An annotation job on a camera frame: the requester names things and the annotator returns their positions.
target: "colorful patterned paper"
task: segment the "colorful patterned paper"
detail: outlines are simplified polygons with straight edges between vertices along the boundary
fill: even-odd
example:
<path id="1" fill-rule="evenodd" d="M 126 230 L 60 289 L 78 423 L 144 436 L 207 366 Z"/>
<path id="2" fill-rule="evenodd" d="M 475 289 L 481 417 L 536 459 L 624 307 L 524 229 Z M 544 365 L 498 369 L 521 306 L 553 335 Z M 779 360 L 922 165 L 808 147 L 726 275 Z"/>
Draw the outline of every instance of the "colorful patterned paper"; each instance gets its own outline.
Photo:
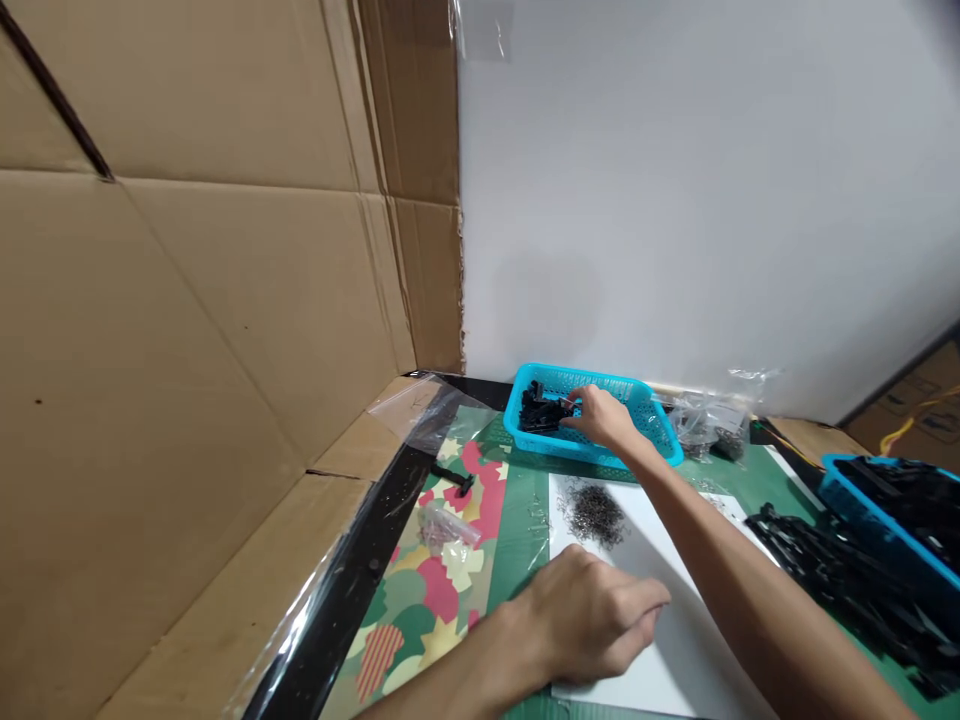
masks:
<path id="1" fill-rule="evenodd" d="M 456 485 L 428 477 L 324 705 L 322 720 L 352 718 L 396 690 L 456 647 L 486 614 L 509 463 L 487 461 L 476 442 L 454 437 L 471 426 L 468 416 L 476 412 L 460 409 L 455 429 L 437 454 L 440 465 L 461 475 L 476 475 L 476 481 L 459 498 Z M 509 456 L 511 449 L 498 447 L 498 454 Z M 431 555 L 420 537 L 416 512 L 430 504 L 479 530 L 476 546 Z"/>

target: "table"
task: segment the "table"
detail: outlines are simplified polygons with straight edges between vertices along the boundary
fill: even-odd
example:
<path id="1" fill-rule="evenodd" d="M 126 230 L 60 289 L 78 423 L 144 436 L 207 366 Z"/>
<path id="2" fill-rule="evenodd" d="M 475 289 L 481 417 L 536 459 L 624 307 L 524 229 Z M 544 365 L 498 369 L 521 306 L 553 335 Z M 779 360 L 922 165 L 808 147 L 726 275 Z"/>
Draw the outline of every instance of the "table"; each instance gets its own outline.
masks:
<path id="1" fill-rule="evenodd" d="M 463 392 L 502 411 L 509 397 L 510 385 L 488 383 L 468 378 L 445 378 Z M 757 433 L 762 441 L 764 433 Z M 492 574 L 489 578 L 487 607 L 492 609 L 516 595 L 536 570 L 549 558 L 547 527 L 531 523 L 531 506 L 547 505 L 547 478 L 557 472 L 606 480 L 632 482 L 626 471 L 599 468 L 561 458 L 524 453 L 513 443 L 501 420 L 491 423 L 476 438 L 483 449 L 483 462 L 509 463 L 503 509 L 496 543 Z M 791 465 L 807 482 L 817 482 L 811 468 L 798 458 L 784 453 Z M 296 651 L 295 662 L 277 680 L 276 691 L 262 717 L 317 717 L 329 697 L 350 643 L 363 622 L 367 606 L 379 585 L 397 539 L 403 531 L 412 500 L 426 479 L 426 470 L 433 456 L 409 447 L 403 448 L 385 474 L 377 493 L 361 510 L 361 517 L 347 538 L 340 563 L 345 572 L 331 579 L 324 588 L 318 611 L 310 619 L 304 641 Z M 716 459 L 709 465 L 687 460 L 678 471 L 698 490 L 712 490 L 733 495 L 747 513 L 757 512 L 765 502 L 772 502 L 783 515 L 795 515 L 809 522 L 816 521 L 817 511 L 794 486 L 762 445 L 749 446 L 743 466 Z M 408 499 L 409 507 L 401 504 Z M 927 702 L 907 679 L 899 665 L 880 659 L 855 638 L 853 642 L 870 658 L 886 680 L 908 705 L 925 720 L 960 717 L 960 694 L 936 703 Z M 549 690 L 531 696 L 507 715 L 509 718 L 548 717 L 560 711 L 564 716 L 585 720 L 607 718 L 657 718 L 651 713 L 610 708 L 587 703 L 555 700 Z"/>

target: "yellow cable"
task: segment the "yellow cable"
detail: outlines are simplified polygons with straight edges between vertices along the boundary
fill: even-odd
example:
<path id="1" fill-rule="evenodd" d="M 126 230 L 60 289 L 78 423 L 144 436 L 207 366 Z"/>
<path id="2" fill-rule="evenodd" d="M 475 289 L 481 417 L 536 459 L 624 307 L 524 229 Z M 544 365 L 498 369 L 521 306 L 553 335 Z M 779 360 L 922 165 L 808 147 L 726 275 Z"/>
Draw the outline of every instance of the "yellow cable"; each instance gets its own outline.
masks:
<path id="1" fill-rule="evenodd" d="M 892 432 L 880 441 L 880 457 L 889 457 L 890 450 L 893 449 L 893 444 L 897 442 L 900 438 L 907 434 L 907 432 L 914 426 L 916 422 L 917 415 L 920 414 L 920 411 L 926 407 L 932 407 L 933 405 L 939 405 L 944 400 L 946 400 L 951 395 L 956 395 L 960 393 L 960 385 L 950 388 L 945 393 L 938 395 L 937 397 L 927 400 L 925 402 L 917 405 L 913 411 L 910 413 L 910 416 L 907 418 L 906 422 L 900 426 L 900 429 L 896 432 Z"/>

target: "blue basket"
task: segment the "blue basket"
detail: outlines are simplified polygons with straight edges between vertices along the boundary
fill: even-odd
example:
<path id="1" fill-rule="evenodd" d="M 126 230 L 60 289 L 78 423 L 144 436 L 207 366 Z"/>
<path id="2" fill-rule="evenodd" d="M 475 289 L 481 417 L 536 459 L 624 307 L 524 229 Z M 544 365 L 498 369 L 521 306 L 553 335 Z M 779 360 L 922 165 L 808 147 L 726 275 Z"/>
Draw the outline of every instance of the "blue basket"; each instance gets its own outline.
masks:
<path id="1" fill-rule="evenodd" d="M 960 634 L 960 613 L 956 612 L 960 606 L 960 577 L 840 473 L 837 461 L 856 457 L 823 456 L 826 474 L 820 485 L 820 497 L 837 515 L 850 523 L 857 533 L 857 539 L 878 560 L 887 564 L 892 573 L 902 577 L 921 597 L 930 601 L 930 609 L 943 608 L 946 614 L 936 619 Z M 897 458 L 867 458 L 867 461 L 871 465 L 896 465 L 900 462 Z M 960 478 L 953 473 L 943 469 L 940 472 L 960 482 Z"/>
<path id="2" fill-rule="evenodd" d="M 571 390 L 581 385 L 593 384 L 609 391 L 627 406 L 630 417 L 633 418 L 633 424 L 650 439 L 668 463 L 676 467 L 683 462 L 683 450 L 680 448 L 677 435 L 667 420 L 663 407 L 653 399 L 653 390 L 649 386 L 630 378 L 537 363 L 527 363 L 517 371 L 517 379 L 513 381 L 510 402 L 503 417 L 504 427 L 513 435 L 517 447 L 521 450 L 626 469 L 619 458 L 607 448 L 595 445 L 587 440 L 583 433 L 571 428 L 560 428 L 550 435 L 522 432 L 520 407 L 523 391 L 530 387 L 533 380 L 543 384 L 543 396 L 551 400 L 566 397 Z"/>

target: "clear plastic bag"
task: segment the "clear plastic bag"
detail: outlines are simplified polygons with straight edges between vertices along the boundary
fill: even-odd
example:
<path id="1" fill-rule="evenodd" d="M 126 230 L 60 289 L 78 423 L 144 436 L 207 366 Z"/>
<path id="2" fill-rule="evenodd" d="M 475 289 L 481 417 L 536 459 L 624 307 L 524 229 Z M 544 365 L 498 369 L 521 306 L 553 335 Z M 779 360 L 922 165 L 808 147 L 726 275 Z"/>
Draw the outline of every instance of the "clear plastic bag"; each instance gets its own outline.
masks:
<path id="1" fill-rule="evenodd" d="M 750 444 L 750 422 L 763 403 L 767 381 L 779 370 L 744 370 L 731 368 L 733 393 L 718 397 L 710 410 L 717 430 L 713 449 L 733 462 L 742 462 Z"/>
<path id="2" fill-rule="evenodd" d="M 698 462 L 710 462 L 710 448 L 717 441 L 709 408 L 713 398 L 702 393 L 683 393 L 670 411 L 670 424 L 684 454 Z"/>
<path id="3" fill-rule="evenodd" d="M 470 410 L 462 412 L 461 408 Z M 473 440 L 499 414 L 429 373 L 396 395 L 375 402 L 367 413 L 407 445 L 428 455 L 440 451 L 448 434 L 461 442 Z"/>
<path id="4" fill-rule="evenodd" d="M 420 508 L 420 538 L 431 555 L 460 555 L 466 561 L 467 548 L 480 542 L 480 531 L 438 505 Z"/>
<path id="5" fill-rule="evenodd" d="M 750 422 L 760 410 L 767 381 L 779 370 L 727 371 L 732 392 L 683 393 L 674 402 L 670 422 L 687 457 L 710 462 L 711 449 L 733 462 L 742 462 L 750 444 Z"/>

